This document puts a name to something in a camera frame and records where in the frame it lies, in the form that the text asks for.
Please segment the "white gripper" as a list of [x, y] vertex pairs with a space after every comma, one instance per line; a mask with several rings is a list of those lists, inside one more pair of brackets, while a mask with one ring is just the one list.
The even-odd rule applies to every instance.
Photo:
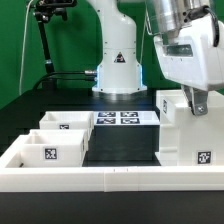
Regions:
[[210, 16], [191, 22], [174, 39], [164, 45], [161, 36], [154, 37], [159, 65], [164, 77], [182, 84], [181, 89], [195, 116], [208, 113], [208, 92], [224, 88], [224, 23], [219, 21], [220, 39], [213, 46]]

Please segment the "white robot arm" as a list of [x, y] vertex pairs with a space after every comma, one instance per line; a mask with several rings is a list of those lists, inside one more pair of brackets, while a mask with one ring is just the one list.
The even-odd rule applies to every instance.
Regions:
[[145, 26], [153, 37], [164, 77], [181, 85], [196, 116], [208, 112], [208, 93], [224, 88], [224, 23], [214, 0], [87, 0], [98, 14], [103, 58], [93, 91], [113, 98], [142, 92], [136, 59], [136, 24], [119, 2], [143, 2]]

